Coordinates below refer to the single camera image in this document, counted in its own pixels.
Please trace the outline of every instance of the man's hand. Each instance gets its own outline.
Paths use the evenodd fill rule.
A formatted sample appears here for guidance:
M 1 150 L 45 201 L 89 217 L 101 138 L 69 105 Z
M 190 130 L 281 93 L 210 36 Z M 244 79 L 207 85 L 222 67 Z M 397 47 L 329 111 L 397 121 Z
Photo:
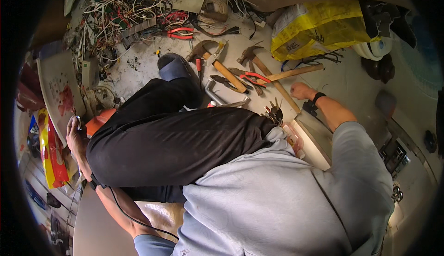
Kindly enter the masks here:
M 313 101 L 314 96 L 317 93 L 316 90 L 307 86 L 303 82 L 296 82 L 291 85 L 290 92 L 291 96 L 298 100 L 309 99 L 311 101 Z
M 66 127 L 66 143 L 74 154 L 79 168 L 87 181 L 92 181 L 91 179 L 91 168 L 86 160 L 86 145 L 88 144 L 88 138 L 86 137 L 86 130 L 82 130 L 83 134 L 77 131 L 77 126 L 79 121 L 75 116 L 71 116 Z

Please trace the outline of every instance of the red-handled pliers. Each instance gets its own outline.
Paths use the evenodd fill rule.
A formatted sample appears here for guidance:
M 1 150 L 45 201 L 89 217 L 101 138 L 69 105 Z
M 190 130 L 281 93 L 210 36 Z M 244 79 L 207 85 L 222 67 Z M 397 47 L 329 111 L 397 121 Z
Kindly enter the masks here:
M 250 79 L 248 76 L 253 76 L 253 77 L 256 77 L 256 78 L 258 78 L 258 79 L 262 79 L 262 80 L 264 80 L 265 82 L 271 82 L 269 79 L 267 79 L 266 77 L 264 77 L 264 76 L 262 76 L 262 75 L 260 75 L 260 74 L 258 74 L 258 73 L 248 72 L 248 71 L 243 71 L 243 70 L 240 70 L 240 69 L 235 68 L 235 67 L 231 67 L 231 68 L 229 68 L 228 70 L 229 70 L 231 73 L 233 73 L 234 75 L 239 76 L 239 78 L 241 78 L 241 79 L 247 79 L 250 83 L 252 83 L 253 85 L 259 86 L 259 87 L 266 88 L 265 85 L 263 85 L 263 84 L 259 84 L 258 82 L 253 81 L 253 80 Z
M 181 28 L 177 28 L 177 29 L 173 29 L 173 30 L 169 30 L 166 32 L 166 35 L 169 38 L 176 38 L 176 39 L 180 39 L 180 40 L 190 40 L 193 38 L 193 36 L 180 36 L 180 35 L 173 35 L 175 32 L 177 31 L 194 31 L 194 28 L 188 28 L 188 27 L 181 27 Z

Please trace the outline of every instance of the plastic bag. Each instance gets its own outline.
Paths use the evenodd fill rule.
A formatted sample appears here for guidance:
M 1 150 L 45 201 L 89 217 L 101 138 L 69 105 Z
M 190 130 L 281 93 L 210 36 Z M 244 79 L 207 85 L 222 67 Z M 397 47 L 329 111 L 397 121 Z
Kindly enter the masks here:
M 358 0 L 303 3 L 289 7 L 273 28 L 275 59 L 302 59 L 370 39 Z
M 46 108 L 38 113 L 40 156 L 48 187 L 50 189 L 62 187 L 69 181 L 68 172 L 62 158 L 62 142 L 55 132 L 54 125 L 49 118 Z

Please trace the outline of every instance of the bottle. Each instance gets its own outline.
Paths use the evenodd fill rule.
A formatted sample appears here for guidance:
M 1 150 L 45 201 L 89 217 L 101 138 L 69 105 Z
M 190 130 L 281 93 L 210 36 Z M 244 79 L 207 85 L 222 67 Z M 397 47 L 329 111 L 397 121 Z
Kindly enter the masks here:
M 302 150 L 304 148 L 304 140 L 297 133 L 296 129 L 288 122 L 284 122 L 281 127 L 287 133 L 287 142 L 293 148 L 296 157 L 299 159 L 305 157 L 305 153 Z

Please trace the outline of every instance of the keys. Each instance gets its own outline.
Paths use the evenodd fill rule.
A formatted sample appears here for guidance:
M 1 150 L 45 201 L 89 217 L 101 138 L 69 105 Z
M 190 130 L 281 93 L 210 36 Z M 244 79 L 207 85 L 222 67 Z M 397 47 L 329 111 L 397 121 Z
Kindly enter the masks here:
M 269 109 L 268 106 L 265 106 L 264 109 L 266 110 L 266 112 L 265 112 L 265 114 L 261 114 L 261 115 L 268 117 L 277 126 L 281 126 L 283 123 L 282 118 L 284 117 L 284 115 L 282 113 L 282 110 L 281 110 L 277 100 L 278 99 L 275 97 L 274 98 L 274 101 L 276 103 L 275 105 L 273 104 L 272 101 L 270 101 L 271 109 Z

